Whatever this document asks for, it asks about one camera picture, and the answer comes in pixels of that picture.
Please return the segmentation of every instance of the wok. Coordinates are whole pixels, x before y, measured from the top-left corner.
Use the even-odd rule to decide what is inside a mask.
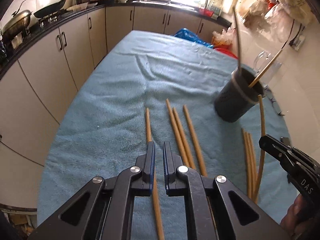
[[[3,27],[3,39],[4,41],[11,41],[15,36],[17,36],[20,32],[25,30],[30,24],[30,16],[31,12],[29,10],[24,10],[19,13],[21,5],[25,2],[24,0],[17,11],[15,11],[9,22]]]
[[[59,11],[65,4],[66,0],[61,0],[59,2],[50,4],[42,9],[36,11],[33,15],[37,18],[43,18],[49,14]]]

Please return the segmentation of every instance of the frying pan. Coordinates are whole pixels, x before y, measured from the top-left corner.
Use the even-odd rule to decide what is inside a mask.
[[[43,18],[49,14],[59,11],[65,4],[66,0],[61,0],[59,2],[50,4],[42,9],[36,11],[33,15],[37,18]]]

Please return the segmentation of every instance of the black cup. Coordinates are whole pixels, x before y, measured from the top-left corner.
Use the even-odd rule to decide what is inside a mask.
[[[263,96],[263,87],[257,82],[252,88],[249,84],[255,76],[242,68],[232,72],[231,79],[214,100],[217,114],[227,122],[235,122],[251,107],[259,102],[258,95]]]

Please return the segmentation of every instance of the blue plastic bag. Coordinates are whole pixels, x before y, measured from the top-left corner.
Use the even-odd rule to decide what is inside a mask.
[[[174,36],[187,41],[192,41],[192,42],[202,44],[208,48],[213,48],[212,44],[202,41],[196,34],[194,34],[193,32],[189,31],[186,28],[179,30]]]

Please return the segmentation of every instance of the electrical cord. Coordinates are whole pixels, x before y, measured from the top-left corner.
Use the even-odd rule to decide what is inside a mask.
[[[295,39],[298,37],[298,35],[300,34],[300,33],[302,33],[303,32],[303,30],[304,30],[304,26],[303,26],[303,28],[302,28],[302,24],[300,24],[300,27],[299,27],[299,30],[298,30],[298,33],[297,33],[297,35],[289,42],[289,45],[290,46],[292,46],[293,45],[293,43],[294,43],[294,41],[295,41]]]
[[[283,46],[282,46],[282,48],[281,48],[281,49],[283,49],[283,48],[284,48],[284,46],[285,46],[285,45],[287,44],[287,42],[289,41],[290,36],[291,36],[291,33],[292,33],[293,25],[294,25],[294,19],[293,19],[293,21],[292,21],[292,26],[291,26],[291,30],[290,30],[289,37],[288,37],[287,41],[283,44]]]

